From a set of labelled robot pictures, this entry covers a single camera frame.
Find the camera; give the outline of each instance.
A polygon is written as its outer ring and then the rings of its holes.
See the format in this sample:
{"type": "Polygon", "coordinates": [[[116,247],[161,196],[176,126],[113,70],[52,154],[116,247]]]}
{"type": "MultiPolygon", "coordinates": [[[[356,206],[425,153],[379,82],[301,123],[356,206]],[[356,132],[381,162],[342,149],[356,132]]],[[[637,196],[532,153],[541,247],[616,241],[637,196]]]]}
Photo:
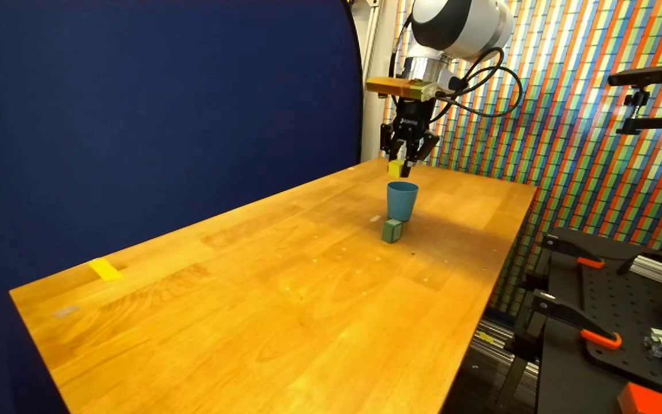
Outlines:
{"type": "Polygon", "coordinates": [[[612,74],[608,78],[608,82],[610,86],[635,86],[635,88],[662,82],[662,66],[625,70],[625,72],[612,74]]]}

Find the table surface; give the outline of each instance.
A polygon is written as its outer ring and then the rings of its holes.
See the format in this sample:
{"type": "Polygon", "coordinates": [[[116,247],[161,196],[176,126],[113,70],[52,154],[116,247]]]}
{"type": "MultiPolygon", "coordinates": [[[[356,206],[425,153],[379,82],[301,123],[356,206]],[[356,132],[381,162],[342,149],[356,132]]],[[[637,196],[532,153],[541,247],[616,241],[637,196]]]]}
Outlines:
{"type": "MultiPolygon", "coordinates": [[[[608,257],[604,275],[614,275],[623,261],[640,253],[637,247],[588,238],[573,231],[556,231],[556,234],[608,257]]],[[[581,308],[581,277],[576,272],[573,257],[545,253],[545,261],[541,261],[539,266],[541,272],[550,270],[548,291],[552,294],[581,308]]],[[[541,414],[619,414],[622,410],[616,395],[631,379],[633,377],[588,358],[576,326],[562,323],[545,324],[539,379],[541,414]]]]}
{"type": "Polygon", "coordinates": [[[369,162],[13,291],[72,411],[437,411],[537,189],[369,162]]]}

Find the colorful patterned wall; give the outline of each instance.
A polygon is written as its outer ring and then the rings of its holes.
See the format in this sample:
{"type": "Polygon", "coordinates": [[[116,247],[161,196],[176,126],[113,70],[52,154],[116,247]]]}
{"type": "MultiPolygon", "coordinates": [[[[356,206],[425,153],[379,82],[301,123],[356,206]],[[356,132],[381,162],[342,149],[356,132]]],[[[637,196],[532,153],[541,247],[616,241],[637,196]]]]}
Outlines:
{"type": "MultiPolygon", "coordinates": [[[[494,120],[453,109],[432,126],[441,142],[427,163],[541,189],[491,303],[515,316],[517,281],[533,270],[541,234],[552,227],[662,247],[662,132],[619,135],[631,89],[608,88],[612,72],[662,65],[662,0],[506,4],[515,13],[506,66],[519,74],[525,101],[494,120]]],[[[463,103],[498,111],[514,94],[514,80],[498,77],[463,103]]],[[[662,115],[662,88],[650,88],[641,115],[662,115]]]]}

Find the cable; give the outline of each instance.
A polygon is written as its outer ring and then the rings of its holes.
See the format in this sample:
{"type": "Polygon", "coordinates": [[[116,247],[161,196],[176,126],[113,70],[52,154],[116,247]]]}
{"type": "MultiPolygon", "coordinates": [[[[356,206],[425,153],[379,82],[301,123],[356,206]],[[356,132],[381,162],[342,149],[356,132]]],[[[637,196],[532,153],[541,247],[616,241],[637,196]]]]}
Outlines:
{"type": "Polygon", "coordinates": [[[525,88],[522,88],[522,80],[519,80],[519,77],[517,77],[514,70],[508,70],[508,66],[486,66],[486,70],[491,70],[492,74],[494,74],[494,72],[506,72],[506,74],[511,74],[511,77],[515,78],[515,86],[517,86],[517,100],[515,100],[515,103],[514,103],[511,109],[501,111],[501,114],[484,114],[484,111],[470,109],[470,105],[464,105],[464,103],[457,103],[457,101],[455,101],[457,96],[453,96],[450,103],[457,105],[457,109],[463,109],[463,111],[467,111],[467,114],[476,114],[476,115],[481,115],[481,117],[504,117],[504,115],[514,114],[514,111],[519,105],[519,101],[522,101],[522,89],[525,89],[525,88]]]}
{"type": "Polygon", "coordinates": [[[447,105],[445,105],[435,117],[431,117],[431,123],[441,120],[441,117],[450,111],[450,103],[453,103],[450,100],[463,96],[463,94],[470,94],[472,89],[478,89],[484,82],[487,82],[487,80],[492,78],[492,74],[487,74],[486,80],[481,80],[481,82],[476,82],[475,88],[470,88],[470,80],[476,78],[476,74],[472,74],[472,72],[475,72],[487,55],[492,55],[492,54],[499,55],[498,66],[501,66],[501,59],[504,59],[504,55],[506,55],[501,49],[491,49],[491,51],[481,54],[481,55],[475,59],[475,65],[467,70],[464,78],[457,78],[461,82],[467,86],[467,89],[450,94],[448,101],[447,101],[447,105]]]}
{"type": "Polygon", "coordinates": [[[517,77],[514,70],[501,66],[501,62],[504,62],[504,51],[501,51],[501,49],[491,49],[491,51],[486,51],[486,54],[467,70],[463,82],[470,82],[472,78],[476,78],[476,77],[481,77],[481,74],[486,74],[486,78],[478,80],[478,82],[475,82],[475,86],[467,86],[467,89],[463,89],[463,92],[448,94],[448,96],[447,96],[447,105],[445,105],[431,123],[441,120],[441,117],[450,111],[450,105],[457,105],[457,109],[463,109],[463,111],[467,111],[467,114],[476,114],[476,115],[481,115],[481,117],[504,117],[504,115],[514,114],[514,111],[519,105],[519,101],[522,101],[522,89],[525,89],[525,88],[522,88],[519,77],[517,77]],[[475,72],[475,70],[476,70],[487,55],[492,55],[492,54],[499,55],[498,65],[494,65],[494,66],[484,66],[484,70],[475,72]],[[476,111],[476,109],[470,109],[470,105],[455,101],[455,100],[461,100],[461,96],[464,96],[464,94],[484,88],[498,72],[506,72],[506,74],[511,74],[511,77],[515,78],[517,100],[515,100],[515,103],[514,103],[511,109],[506,109],[506,111],[501,111],[501,114],[484,114],[484,111],[476,111]]]}

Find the red handle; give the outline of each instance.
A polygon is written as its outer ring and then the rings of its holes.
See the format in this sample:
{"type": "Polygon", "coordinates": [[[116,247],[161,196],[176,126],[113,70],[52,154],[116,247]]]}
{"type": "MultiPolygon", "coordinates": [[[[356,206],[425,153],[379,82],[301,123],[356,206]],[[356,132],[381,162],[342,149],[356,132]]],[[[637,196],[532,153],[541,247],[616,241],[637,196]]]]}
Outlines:
{"type": "Polygon", "coordinates": [[[588,266],[588,270],[604,270],[603,261],[592,261],[592,257],[577,257],[577,264],[588,266]]]}
{"type": "Polygon", "coordinates": [[[610,335],[600,335],[595,332],[588,332],[588,330],[581,330],[579,335],[586,340],[586,344],[594,344],[599,347],[604,347],[610,352],[616,352],[623,347],[623,335],[614,334],[614,338],[610,335]]]}

